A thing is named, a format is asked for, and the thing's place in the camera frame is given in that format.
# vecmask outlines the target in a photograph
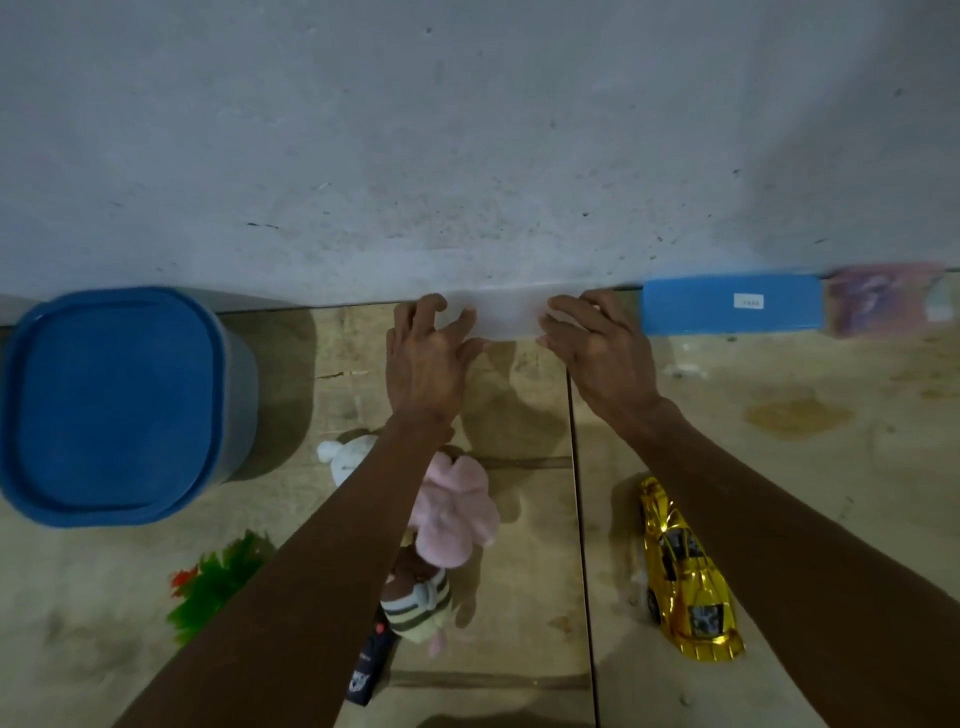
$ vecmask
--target label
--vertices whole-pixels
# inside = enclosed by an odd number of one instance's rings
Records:
[[[761,308],[763,308],[763,294],[762,293],[734,293],[733,307],[734,308],[752,308],[753,310],[759,311]]]

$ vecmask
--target striped fabric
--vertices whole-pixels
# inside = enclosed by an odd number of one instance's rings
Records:
[[[443,569],[417,587],[403,598],[381,601],[380,606],[394,632],[412,642],[423,643],[446,623],[452,611],[452,596]]]

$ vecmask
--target car wheel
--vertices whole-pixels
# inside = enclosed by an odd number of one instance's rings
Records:
[[[660,604],[657,602],[657,595],[654,590],[647,590],[647,609],[650,610],[650,618],[654,624],[660,624],[663,621],[663,615],[660,613]]]

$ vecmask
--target red flower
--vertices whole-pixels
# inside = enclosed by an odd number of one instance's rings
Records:
[[[174,596],[183,596],[181,593],[183,587],[193,581],[199,571],[200,567],[194,567],[175,573],[170,579],[170,588],[174,590]]]

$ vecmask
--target forearm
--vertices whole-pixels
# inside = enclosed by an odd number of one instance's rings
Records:
[[[717,447],[671,402],[624,436],[828,722],[923,722],[955,704],[948,656],[960,642],[930,625],[956,624],[956,602]]]
[[[425,415],[394,416],[350,478],[118,725],[332,725],[446,433]]]

